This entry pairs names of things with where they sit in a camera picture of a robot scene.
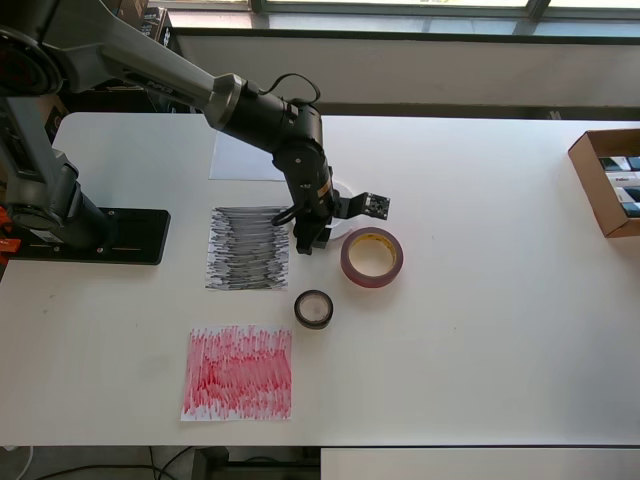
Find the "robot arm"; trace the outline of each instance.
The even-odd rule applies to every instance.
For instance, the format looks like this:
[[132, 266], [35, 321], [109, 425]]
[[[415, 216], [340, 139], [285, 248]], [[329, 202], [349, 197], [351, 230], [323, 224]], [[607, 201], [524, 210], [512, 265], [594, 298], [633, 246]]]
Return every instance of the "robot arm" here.
[[237, 75], [213, 77], [111, 15], [100, 0], [21, 0], [0, 5], [0, 160], [10, 174], [7, 201], [16, 224], [53, 232], [76, 248], [95, 248], [109, 236], [104, 215], [80, 191], [77, 170], [48, 146], [22, 97], [57, 92], [63, 81], [81, 92], [113, 77], [196, 107], [212, 128], [272, 153], [294, 203], [273, 223], [296, 219], [299, 253], [326, 244], [334, 216], [386, 219], [388, 199], [343, 199], [333, 189], [322, 121], [311, 104], [287, 102]]

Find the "paper with red scribbles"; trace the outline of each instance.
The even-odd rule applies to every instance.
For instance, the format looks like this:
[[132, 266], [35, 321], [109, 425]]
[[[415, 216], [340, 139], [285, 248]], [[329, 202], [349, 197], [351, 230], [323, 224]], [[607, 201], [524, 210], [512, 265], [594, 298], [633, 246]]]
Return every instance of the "paper with red scribbles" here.
[[242, 325], [191, 331], [182, 421], [290, 417], [290, 329]]

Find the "tape roll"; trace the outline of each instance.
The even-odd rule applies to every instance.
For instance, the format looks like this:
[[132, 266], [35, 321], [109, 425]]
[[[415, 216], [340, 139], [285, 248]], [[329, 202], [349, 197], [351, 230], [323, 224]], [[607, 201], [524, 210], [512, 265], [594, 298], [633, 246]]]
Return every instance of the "tape roll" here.
[[320, 290], [307, 290], [293, 305], [293, 312], [302, 325], [312, 330], [322, 330], [333, 316], [333, 302]]
[[[392, 263], [389, 270], [382, 275], [366, 275], [359, 271], [351, 262], [351, 249], [363, 240], [375, 240], [382, 243], [391, 253]], [[344, 274], [356, 285], [365, 288], [380, 288], [389, 285], [400, 273], [404, 263], [404, 253], [400, 242], [386, 230], [376, 227], [367, 227], [356, 230], [349, 235], [342, 244], [340, 253], [340, 265]]]

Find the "paper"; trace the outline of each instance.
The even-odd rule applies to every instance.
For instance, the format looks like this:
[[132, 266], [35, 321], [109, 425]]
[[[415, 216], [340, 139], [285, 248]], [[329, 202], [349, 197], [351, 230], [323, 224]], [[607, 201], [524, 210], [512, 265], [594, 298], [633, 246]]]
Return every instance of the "paper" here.
[[284, 175], [273, 166], [271, 154], [222, 132], [216, 134], [209, 180], [273, 180]]
[[228, 207], [211, 212], [205, 287], [216, 290], [286, 288], [289, 230], [271, 219], [284, 207]]
[[181, 420], [290, 417], [290, 329], [243, 325], [191, 331]]

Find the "red tape roll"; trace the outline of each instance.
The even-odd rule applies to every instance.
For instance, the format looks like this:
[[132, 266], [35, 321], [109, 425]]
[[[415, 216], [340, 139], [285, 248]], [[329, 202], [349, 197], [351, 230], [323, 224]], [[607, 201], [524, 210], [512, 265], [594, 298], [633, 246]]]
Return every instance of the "red tape roll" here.
[[[389, 252], [391, 252], [393, 263], [389, 271], [383, 275], [365, 275], [358, 271], [351, 263], [351, 258], [349, 257], [351, 248], [358, 242], [366, 239], [381, 242], [389, 249]], [[402, 252], [400, 242], [386, 230], [376, 227], [361, 228], [353, 232], [342, 244], [342, 251], [340, 252], [340, 265], [342, 266], [344, 274], [353, 283], [365, 288], [380, 288], [389, 285], [398, 273], [400, 273], [403, 263], [404, 253]]]

